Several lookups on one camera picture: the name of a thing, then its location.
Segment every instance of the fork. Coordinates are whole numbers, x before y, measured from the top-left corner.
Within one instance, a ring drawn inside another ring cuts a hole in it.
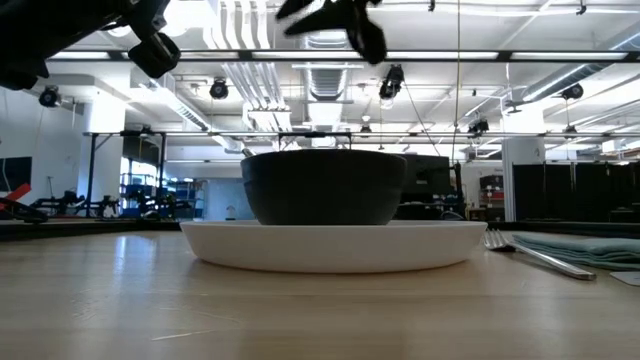
[[[577,266],[568,264],[564,261],[558,260],[549,255],[545,255],[539,253],[535,250],[531,250],[521,244],[518,244],[514,241],[508,241],[500,230],[487,230],[484,235],[484,246],[492,251],[509,251],[509,250],[520,250],[521,252],[530,255],[538,260],[544,261],[546,264],[550,265],[554,269],[559,272],[571,276],[572,278],[576,278],[579,280],[595,280],[596,274],[590,273],[586,270],[580,269]]]

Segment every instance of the spotlight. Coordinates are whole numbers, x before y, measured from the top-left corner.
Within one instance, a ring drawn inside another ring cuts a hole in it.
[[[480,119],[469,124],[469,130],[467,133],[472,134],[472,137],[475,138],[487,131],[489,131],[489,123],[487,122],[487,119]]]
[[[384,108],[390,109],[393,106],[393,98],[402,89],[404,82],[404,71],[400,65],[391,65],[387,76],[380,86],[380,100]]]
[[[57,108],[62,104],[62,96],[60,96],[58,92],[58,87],[51,85],[44,88],[38,101],[40,101],[40,105],[44,107]]]
[[[229,88],[227,87],[227,80],[224,78],[215,78],[209,95],[216,100],[226,99],[229,95]]]
[[[567,125],[567,127],[564,129],[564,132],[566,134],[578,134],[578,130],[576,130],[575,125]],[[565,136],[564,138],[569,140],[569,139],[575,139],[577,136]]]
[[[584,89],[580,84],[575,84],[560,93],[560,97],[565,100],[569,100],[569,99],[577,100],[577,99],[580,99],[582,95],[584,95]]]
[[[369,126],[369,124],[362,125],[362,127],[360,128],[360,132],[366,132],[366,133],[372,132],[371,126]]]

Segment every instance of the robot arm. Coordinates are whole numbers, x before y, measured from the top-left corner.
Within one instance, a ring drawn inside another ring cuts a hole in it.
[[[49,77],[45,60],[109,24],[129,25],[140,44],[129,57],[158,78],[180,59],[159,30],[169,0],[0,0],[0,86],[30,89]]]

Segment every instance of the white plate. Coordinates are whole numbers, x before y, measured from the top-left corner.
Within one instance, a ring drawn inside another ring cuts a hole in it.
[[[181,223],[194,254],[215,264],[306,273],[375,273],[447,266],[469,258],[481,222],[392,221],[386,226]]]

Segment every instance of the red object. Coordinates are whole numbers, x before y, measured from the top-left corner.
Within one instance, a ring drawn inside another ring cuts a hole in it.
[[[17,189],[15,189],[12,193],[9,193],[9,195],[5,196],[5,199],[18,201],[21,197],[27,195],[30,191],[31,191],[31,185],[22,184]],[[0,211],[1,210],[4,210],[3,204],[0,204]]]

